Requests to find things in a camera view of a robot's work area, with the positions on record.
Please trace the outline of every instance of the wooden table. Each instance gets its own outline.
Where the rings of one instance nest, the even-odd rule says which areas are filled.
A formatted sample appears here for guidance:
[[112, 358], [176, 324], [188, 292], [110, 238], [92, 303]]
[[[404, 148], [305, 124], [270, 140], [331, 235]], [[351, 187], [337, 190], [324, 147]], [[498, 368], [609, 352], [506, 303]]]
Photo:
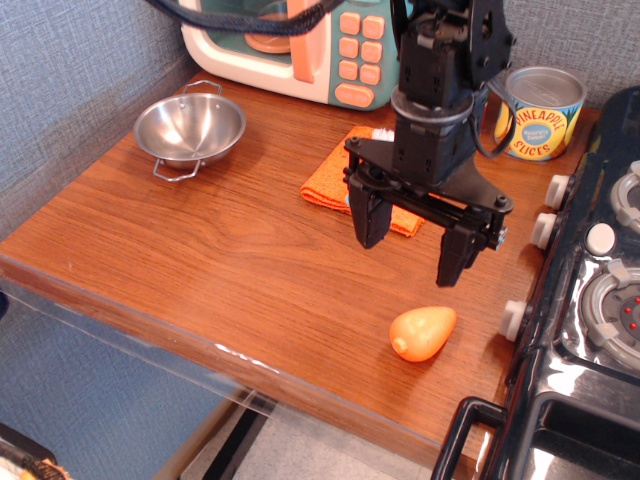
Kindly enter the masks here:
[[[245, 111], [229, 156], [172, 184], [127, 135], [0, 245], [0, 275], [428, 465], [460, 400], [504, 404], [513, 345], [497, 333], [502, 310], [533, 289], [543, 253], [529, 236], [548, 210], [547, 186], [573, 173], [598, 112], [582, 112], [559, 159], [477, 158], [515, 201], [509, 233], [441, 289], [440, 227], [365, 250], [348, 215], [300, 196], [354, 125], [393, 128], [391, 108], [356, 112], [195, 79], [221, 83]], [[488, 118], [496, 112], [493, 102]], [[389, 325], [428, 305], [455, 308], [458, 324], [436, 357], [408, 363]], [[468, 442], [467, 465], [482, 441]]]

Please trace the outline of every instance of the gray wall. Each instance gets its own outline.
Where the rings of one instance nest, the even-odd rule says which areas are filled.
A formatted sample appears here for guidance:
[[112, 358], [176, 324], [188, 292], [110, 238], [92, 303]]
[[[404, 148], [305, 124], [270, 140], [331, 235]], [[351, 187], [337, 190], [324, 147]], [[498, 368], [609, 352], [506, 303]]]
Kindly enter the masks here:
[[640, 84], [640, 0], [506, 0], [505, 12], [518, 38], [513, 68], [571, 71], [587, 85], [585, 104], [595, 108]]
[[195, 71], [144, 0], [1, 0], [0, 240]]

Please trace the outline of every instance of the orange plastic vegetable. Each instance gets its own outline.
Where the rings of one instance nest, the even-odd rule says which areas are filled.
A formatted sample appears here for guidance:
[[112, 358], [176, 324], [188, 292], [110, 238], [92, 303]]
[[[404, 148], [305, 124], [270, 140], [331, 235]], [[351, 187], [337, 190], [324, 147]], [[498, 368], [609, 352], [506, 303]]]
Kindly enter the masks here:
[[396, 317], [389, 329], [391, 346], [409, 362], [433, 357], [446, 343], [458, 315], [449, 307], [423, 307]]

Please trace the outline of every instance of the black stove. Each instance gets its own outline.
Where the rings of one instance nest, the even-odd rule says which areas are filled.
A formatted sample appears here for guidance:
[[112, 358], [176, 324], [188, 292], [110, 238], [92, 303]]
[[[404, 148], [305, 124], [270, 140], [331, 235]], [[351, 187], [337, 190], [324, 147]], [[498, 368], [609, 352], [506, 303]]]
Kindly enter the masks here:
[[640, 479], [640, 86], [609, 99], [546, 204], [540, 278], [500, 328], [517, 344], [506, 406], [463, 400], [432, 478], [479, 423], [495, 430], [482, 478]]

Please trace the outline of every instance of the microwave button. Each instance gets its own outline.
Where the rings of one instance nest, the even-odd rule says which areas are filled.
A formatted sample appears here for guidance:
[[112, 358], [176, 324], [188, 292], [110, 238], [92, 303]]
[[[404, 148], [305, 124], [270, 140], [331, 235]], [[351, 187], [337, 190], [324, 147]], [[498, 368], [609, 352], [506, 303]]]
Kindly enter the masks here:
[[342, 37], [340, 39], [340, 55], [347, 58], [356, 58], [360, 51], [360, 42], [355, 38]]
[[369, 15], [362, 22], [362, 33], [365, 37], [380, 40], [384, 34], [384, 18]]
[[340, 31], [347, 35], [357, 35], [360, 33], [360, 21], [360, 14], [344, 12], [340, 15]]
[[358, 64], [352, 60], [341, 60], [338, 66], [340, 78], [355, 80], [358, 78]]
[[363, 65], [360, 69], [360, 81], [367, 85], [380, 83], [380, 67], [377, 65]]
[[382, 44], [367, 40], [362, 44], [362, 59], [369, 63], [378, 63], [382, 60]]
[[342, 103], [353, 107], [367, 108], [373, 103], [375, 97], [373, 90], [362, 85], [341, 83], [336, 88], [336, 98]]

